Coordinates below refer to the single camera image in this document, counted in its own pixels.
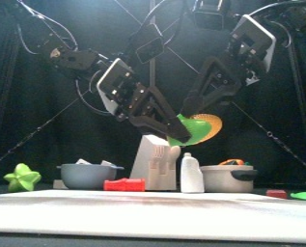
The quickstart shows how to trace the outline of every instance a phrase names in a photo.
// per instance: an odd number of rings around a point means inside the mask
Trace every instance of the black backdrop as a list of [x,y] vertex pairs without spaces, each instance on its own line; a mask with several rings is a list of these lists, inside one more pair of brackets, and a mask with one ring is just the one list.
[[[77,38],[81,49],[97,50],[114,59],[129,44],[129,37],[149,13],[149,0],[32,0],[25,1],[37,11],[62,23]],[[251,13],[273,1],[233,1],[240,14]],[[157,15],[157,24],[165,30],[176,21],[180,12],[177,1]],[[0,17],[0,36],[20,42],[17,37],[5,37],[12,20]],[[164,35],[168,37],[173,28]],[[210,55],[218,55],[229,41],[229,32],[201,30],[185,18],[180,36],[172,49],[157,58],[157,86],[169,99],[176,112],[186,97],[197,72]],[[306,71],[306,38],[301,45],[301,65]],[[13,87],[0,110],[0,156],[42,126],[77,99],[74,82],[56,72],[40,56],[20,49]],[[149,65],[136,68],[144,84],[149,84]],[[101,107],[97,96],[89,101]],[[288,51],[279,49],[268,78],[247,87],[236,102],[259,120],[267,129],[284,140],[306,161],[306,129],[295,87]],[[206,143],[182,149],[190,151],[202,165],[217,164],[229,158],[244,158],[260,171],[257,182],[291,182],[306,180],[306,168],[293,156],[276,145],[272,138],[233,105],[221,109],[224,128]],[[44,127],[30,141],[0,161],[0,177],[13,172],[25,162],[41,172],[45,181],[58,177],[62,163],[80,158],[93,163],[102,159],[126,167],[120,174],[128,177],[134,164],[141,134],[128,123],[104,117],[90,111],[78,101]]]

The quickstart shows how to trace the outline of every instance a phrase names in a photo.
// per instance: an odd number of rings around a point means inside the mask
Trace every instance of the cooking pot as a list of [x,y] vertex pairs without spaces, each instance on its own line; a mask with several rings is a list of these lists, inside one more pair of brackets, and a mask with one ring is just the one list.
[[61,178],[69,189],[101,190],[106,180],[114,180],[124,167],[98,164],[62,164]]
[[257,170],[251,165],[202,166],[205,191],[216,193],[251,193]]

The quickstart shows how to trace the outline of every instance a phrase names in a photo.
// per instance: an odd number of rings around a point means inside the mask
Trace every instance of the green object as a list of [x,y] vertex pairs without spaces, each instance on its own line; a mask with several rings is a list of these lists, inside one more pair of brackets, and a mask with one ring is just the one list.
[[178,115],[178,118],[188,128],[192,138],[186,143],[180,142],[174,138],[169,137],[169,143],[170,146],[190,146],[194,144],[198,144],[201,140],[208,136],[212,130],[212,125],[208,121],[205,120],[194,120],[194,119],[188,119],[185,118],[181,114]]
[[33,191],[36,183],[42,176],[38,172],[33,172],[29,166],[21,163],[14,172],[8,174],[4,179],[10,182],[9,192]]
[[296,199],[306,200],[306,192],[292,193],[291,196]]

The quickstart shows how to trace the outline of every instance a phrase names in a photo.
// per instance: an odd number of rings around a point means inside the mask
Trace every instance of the plastic bottle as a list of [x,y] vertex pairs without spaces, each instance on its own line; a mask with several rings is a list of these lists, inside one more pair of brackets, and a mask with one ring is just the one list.
[[181,161],[180,186],[182,193],[205,193],[204,174],[200,161],[186,152]]

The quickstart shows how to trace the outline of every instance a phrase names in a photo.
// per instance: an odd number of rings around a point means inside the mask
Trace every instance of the pot handle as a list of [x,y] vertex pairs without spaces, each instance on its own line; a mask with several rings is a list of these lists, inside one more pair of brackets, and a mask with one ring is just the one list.
[[253,181],[257,177],[257,170],[234,170],[230,172],[234,179],[240,181]]

